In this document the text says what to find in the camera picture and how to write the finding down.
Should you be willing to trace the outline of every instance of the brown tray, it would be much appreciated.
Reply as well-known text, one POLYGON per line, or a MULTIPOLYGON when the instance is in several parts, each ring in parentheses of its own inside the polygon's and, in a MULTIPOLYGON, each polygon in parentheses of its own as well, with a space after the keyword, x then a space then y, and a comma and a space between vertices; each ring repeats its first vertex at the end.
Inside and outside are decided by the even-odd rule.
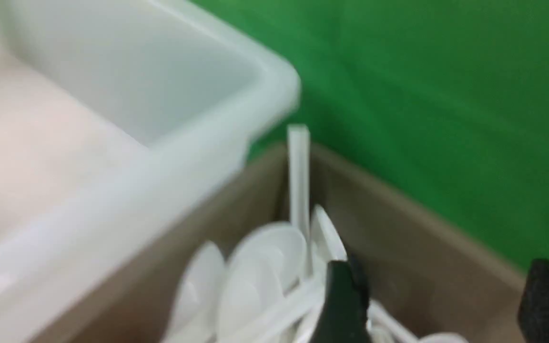
MULTIPOLYGON (((458 332, 471 343, 523 343, 524 278, 399 191, 313 145, 311 202, 329 213, 363 263, 372 296, 414 334, 458 332)), ((287 150, 278 145, 173 226, 35 343, 157 343, 177 282, 205 240, 225 254, 253 228, 288 217, 287 150)))

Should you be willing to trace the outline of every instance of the plastic container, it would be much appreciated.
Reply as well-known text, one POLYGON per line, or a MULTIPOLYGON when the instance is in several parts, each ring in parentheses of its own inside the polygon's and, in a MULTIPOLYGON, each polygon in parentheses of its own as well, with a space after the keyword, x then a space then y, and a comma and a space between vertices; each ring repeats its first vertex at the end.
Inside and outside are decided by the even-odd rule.
MULTIPOLYGON (((325 208, 390 314, 418 337, 524 342, 519 272, 344 159, 316 145, 311 154, 311 203, 325 208)), ((287 219, 287 175, 285 148, 269 150, 32 343, 157 343, 194 250, 211 240, 230 254, 251 230, 287 219)))
POLYGON ((299 78, 184 0, 0 1, 0 37, 0 342, 13 342, 238 173, 299 78))

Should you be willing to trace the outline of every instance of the white plastic bin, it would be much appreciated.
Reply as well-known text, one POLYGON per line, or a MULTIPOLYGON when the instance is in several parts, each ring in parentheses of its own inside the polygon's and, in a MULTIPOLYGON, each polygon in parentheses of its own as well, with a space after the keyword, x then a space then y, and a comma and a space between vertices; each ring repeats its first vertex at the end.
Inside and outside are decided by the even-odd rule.
POLYGON ((283 59, 184 0, 0 1, 0 342, 24 342, 244 164, 283 59))

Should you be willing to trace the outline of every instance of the white plastic spoon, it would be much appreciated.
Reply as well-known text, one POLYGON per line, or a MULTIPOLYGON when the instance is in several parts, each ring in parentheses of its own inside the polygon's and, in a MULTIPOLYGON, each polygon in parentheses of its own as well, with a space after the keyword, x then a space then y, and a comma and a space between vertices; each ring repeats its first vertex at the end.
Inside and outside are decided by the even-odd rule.
MULTIPOLYGON (((287 127, 287 144, 289 149, 289 219, 309 243, 311 241, 309 223, 311 133, 305 125, 290 125, 287 127)), ((308 254, 306 254, 306 262, 301 275, 303 280, 312 275, 311 245, 307 245, 308 254)))

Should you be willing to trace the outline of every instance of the green backdrop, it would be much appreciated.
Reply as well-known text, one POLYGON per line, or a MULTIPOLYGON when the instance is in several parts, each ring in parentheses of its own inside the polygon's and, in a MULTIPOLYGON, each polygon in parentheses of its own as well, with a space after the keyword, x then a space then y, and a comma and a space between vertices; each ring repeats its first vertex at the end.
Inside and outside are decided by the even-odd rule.
POLYGON ((315 141, 520 267, 549 257, 549 1, 196 0, 287 58, 315 141))

